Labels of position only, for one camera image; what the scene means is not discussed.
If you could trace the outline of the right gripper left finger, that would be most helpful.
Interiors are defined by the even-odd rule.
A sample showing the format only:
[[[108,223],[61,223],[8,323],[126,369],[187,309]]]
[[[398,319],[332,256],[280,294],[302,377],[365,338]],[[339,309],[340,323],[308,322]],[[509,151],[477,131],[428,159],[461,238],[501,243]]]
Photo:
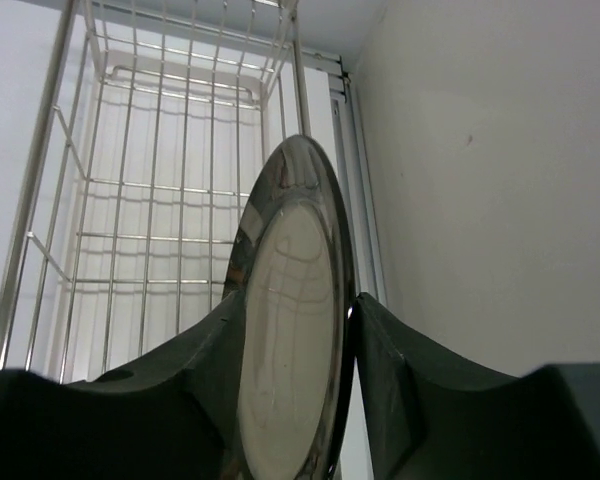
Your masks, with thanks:
[[[236,479],[244,297],[94,381],[0,370],[0,479]]]

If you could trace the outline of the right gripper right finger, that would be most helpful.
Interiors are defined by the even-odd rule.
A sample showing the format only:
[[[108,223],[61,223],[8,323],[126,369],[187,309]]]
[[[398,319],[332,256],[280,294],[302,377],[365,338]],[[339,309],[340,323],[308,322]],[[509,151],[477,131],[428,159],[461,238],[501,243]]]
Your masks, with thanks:
[[[600,363],[510,376],[365,293],[353,322],[376,478],[600,479]]]

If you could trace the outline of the black checkered rim plate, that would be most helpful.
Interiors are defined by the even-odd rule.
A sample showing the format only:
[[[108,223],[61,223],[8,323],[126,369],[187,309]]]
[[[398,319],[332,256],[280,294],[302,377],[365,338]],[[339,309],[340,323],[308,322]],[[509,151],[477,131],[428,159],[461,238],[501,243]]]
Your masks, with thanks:
[[[352,390],[354,255],[319,143],[283,140],[242,211],[224,282],[242,302],[237,403],[245,479],[331,479]]]

